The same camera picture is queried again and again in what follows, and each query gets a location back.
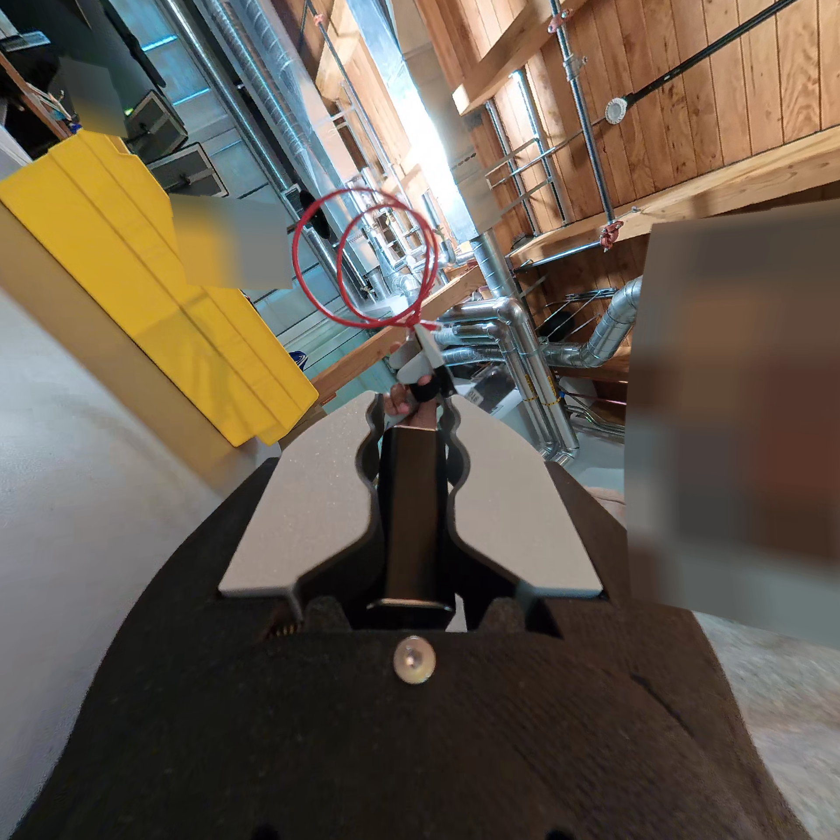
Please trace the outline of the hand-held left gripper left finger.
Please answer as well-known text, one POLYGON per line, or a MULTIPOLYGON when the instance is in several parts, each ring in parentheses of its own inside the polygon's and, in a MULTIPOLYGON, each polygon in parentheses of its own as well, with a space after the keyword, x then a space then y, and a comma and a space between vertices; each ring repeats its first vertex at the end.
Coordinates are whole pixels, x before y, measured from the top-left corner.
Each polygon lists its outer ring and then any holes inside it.
POLYGON ((382 394, 364 392, 282 455, 218 585, 228 597, 360 597, 382 577, 382 394))

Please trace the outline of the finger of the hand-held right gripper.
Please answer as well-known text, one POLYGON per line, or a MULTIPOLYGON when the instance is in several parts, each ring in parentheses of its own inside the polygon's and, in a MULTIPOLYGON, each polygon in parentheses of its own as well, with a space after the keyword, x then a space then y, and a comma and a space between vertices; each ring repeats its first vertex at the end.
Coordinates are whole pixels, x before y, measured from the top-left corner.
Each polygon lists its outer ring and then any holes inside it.
POLYGON ((413 327, 413 332, 418 345, 427 358, 430 367, 437 370, 445 367, 445 361, 440 352, 440 348, 434 338, 434 330, 429 329, 423 323, 417 323, 413 327))

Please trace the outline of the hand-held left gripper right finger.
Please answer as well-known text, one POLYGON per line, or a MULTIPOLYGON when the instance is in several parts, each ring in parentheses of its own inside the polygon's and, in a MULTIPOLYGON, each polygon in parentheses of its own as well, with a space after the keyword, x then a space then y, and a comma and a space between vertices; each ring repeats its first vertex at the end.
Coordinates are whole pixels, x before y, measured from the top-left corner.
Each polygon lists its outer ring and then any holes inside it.
POLYGON ((592 598, 603 591, 538 451, 463 396, 450 402, 466 455, 455 489, 455 536, 514 584, 518 596, 592 598))

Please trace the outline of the black ethernet adapter box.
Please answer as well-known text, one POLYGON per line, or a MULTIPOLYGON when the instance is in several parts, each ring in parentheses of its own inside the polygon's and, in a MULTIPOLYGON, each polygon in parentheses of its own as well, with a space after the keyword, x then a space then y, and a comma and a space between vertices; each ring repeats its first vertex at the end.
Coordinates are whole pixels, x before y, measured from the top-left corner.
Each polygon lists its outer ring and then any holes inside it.
POLYGON ((385 566, 365 609, 373 627, 445 629, 454 616, 444 569, 443 456, 432 429, 397 425, 385 432, 377 491, 385 566))

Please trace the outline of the yellow storage bin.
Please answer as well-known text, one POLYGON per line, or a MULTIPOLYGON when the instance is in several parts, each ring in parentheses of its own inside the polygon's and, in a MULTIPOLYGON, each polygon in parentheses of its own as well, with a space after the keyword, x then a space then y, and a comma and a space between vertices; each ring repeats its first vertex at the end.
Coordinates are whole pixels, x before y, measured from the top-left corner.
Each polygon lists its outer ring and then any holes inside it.
POLYGON ((170 197, 121 140, 82 130, 2 180, 1 196, 231 445, 280 441, 317 401, 241 290, 188 281, 170 197))

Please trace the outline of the person's right hand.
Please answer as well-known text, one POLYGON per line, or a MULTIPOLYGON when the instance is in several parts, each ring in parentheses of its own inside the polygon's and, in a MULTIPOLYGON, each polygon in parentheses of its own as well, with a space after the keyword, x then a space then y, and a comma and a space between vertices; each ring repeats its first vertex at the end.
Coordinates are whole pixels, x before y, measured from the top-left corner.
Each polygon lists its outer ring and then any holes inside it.
MULTIPOLYGON (((394 342, 390 347, 389 364, 398 372, 414 355, 422 352, 414 339, 394 342)), ((434 431, 437 428, 437 402, 415 402, 407 387, 397 381, 384 398, 387 416, 400 420, 399 425, 434 431)))

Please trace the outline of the wooden beam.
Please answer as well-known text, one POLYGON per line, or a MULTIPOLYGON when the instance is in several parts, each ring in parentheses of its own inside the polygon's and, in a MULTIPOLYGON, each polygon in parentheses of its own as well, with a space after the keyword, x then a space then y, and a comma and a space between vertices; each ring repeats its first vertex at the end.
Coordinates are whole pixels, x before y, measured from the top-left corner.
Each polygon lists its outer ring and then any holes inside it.
MULTIPOLYGON (((423 319, 436 321, 453 306, 486 285, 485 278, 475 259, 460 267, 450 282, 425 300, 422 307, 423 319)), ((390 353, 394 343, 404 341, 406 330, 402 326, 389 326, 367 339, 359 348, 344 355, 324 372, 317 374, 311 383, 318 390, 318 404, 325 406, 335 398, 337 392, 375 363, 390 353)))

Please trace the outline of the silver ventilation pipes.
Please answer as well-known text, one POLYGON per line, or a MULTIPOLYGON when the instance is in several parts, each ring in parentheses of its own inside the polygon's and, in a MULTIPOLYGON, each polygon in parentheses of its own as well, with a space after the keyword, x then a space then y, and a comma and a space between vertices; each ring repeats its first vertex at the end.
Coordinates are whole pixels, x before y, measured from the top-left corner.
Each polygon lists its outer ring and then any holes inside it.
POLYGON ((618 290, 584 343, 541 343, 522 304, 513 297, 472 301, 443 316, 434 338, 447 364, 489 361, 493 354, 469 356, 455 348, 495 345, 508 365, 522 400, 529 404, 532 424, 541 439, 541 454, 563 463, 577 456, 579 441, 565 412, 552 368, 577 370, 602 367, 618 351, 635 324, 643 278, 618 290))

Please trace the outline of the person's grey zip sweatshirt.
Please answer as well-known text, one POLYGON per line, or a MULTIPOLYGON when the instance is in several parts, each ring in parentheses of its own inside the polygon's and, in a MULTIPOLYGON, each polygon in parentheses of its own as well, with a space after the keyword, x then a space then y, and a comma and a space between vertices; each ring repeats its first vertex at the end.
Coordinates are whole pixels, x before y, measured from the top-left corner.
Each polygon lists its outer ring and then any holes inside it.
POLYGON ((695 613, 759 755, 811 838, 839 838, 839 653, 695 613))

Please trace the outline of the spiral silver duct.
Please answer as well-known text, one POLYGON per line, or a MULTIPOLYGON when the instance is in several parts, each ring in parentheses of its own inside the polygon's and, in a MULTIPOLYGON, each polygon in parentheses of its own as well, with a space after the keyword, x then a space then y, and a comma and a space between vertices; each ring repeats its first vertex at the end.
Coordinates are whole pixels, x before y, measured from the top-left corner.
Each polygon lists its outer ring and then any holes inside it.
POLYGON ((289 214, 356 169, 274 2, 162 2, 289 214))

